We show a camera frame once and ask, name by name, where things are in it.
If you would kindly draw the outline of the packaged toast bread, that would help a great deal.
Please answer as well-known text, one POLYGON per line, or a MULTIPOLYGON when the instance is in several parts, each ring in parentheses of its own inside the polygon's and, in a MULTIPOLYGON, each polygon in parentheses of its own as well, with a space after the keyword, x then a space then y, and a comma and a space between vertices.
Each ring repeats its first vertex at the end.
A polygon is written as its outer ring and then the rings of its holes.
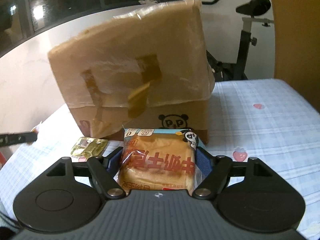
POLYGON ((205 175, 196 163, 198 136, 190 129, 127 128, 118 183, 130 190, 187 190, 205 175))

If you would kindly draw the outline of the gold foil snack packet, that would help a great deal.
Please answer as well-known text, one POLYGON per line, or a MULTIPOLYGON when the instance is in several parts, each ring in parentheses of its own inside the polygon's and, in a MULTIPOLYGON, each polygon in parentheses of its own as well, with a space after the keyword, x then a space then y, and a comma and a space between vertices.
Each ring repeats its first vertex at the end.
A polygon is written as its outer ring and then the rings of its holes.
POLYGON ((107 139, 80 137, 71 150, 71 156, 90 157, 100 156, 108 144, 107 139))

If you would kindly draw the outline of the checked bed sheet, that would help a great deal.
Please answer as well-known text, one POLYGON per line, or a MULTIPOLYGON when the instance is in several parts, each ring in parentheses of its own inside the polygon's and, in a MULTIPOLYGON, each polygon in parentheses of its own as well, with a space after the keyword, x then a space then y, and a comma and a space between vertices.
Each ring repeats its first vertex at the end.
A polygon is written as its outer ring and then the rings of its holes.
MULTIPOLYGON (((236 161, 264 161, 305 199, 299 232, 319 239, 319 113, 276 79, 217 83, 209 107, 207 150, 236 161)), ((21 189, 69 155, 81 137, 66 105, 37 129, 37 141, 21 145, 1 169, 1 212, 9 217, 21 189)))

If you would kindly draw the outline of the cardboard box with plastic liner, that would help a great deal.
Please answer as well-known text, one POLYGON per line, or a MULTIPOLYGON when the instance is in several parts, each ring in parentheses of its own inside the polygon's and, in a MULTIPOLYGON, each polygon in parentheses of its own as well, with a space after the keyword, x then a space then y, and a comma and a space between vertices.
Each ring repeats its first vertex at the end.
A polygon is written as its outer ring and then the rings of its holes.
POLYGON ((215 85, 201 2, 158 3, 90 27, 48 60, 83 135, 121 140, 125 128, 191 129, 209 141, 215 85))

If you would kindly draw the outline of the black exercise bike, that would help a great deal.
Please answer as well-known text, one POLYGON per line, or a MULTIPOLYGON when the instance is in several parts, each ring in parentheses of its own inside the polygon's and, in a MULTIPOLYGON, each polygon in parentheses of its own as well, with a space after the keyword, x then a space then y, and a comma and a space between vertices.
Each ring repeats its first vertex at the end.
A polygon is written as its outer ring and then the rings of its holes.
POLYGON ((240 31, 238 54, 235 62, 223 62, 214 57, 209 51, 209 47, 212 44, 215 46, 221 46, 221 38, 213 39, 215 32, 204 31, 204 38, 207 44, 207 60, 212 70, 215 81, 241 81, 247 80, 248 77, 245 74, 249 48, 250 46, 256 46, 258 39, 252 35, 252 24, 259 23, 263 27, 270 27, 274 24, 274 20, 269 18, 263 18, 271 9, 270 0, 250 0, 244 4, 236 7, 235 12, 241 14, 242 29, 240 31))

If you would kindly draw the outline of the white cloth on windowsill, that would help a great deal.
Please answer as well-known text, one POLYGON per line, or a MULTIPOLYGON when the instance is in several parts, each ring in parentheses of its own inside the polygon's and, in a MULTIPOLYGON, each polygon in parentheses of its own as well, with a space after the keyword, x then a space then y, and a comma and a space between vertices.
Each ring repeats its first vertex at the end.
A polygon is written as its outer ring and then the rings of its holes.
POLYGON ((138 1, 141 5, 151 5, 159 3, 158 0, 139 0, 138 1))

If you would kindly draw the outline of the wooden wardrobe panel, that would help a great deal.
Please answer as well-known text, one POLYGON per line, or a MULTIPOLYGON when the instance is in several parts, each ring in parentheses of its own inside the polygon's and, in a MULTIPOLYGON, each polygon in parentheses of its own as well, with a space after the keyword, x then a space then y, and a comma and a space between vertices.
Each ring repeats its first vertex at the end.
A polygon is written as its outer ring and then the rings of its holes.
POLYGON ((274 77, 319 110, 319 0, 271 0, 275 27, 274 77))

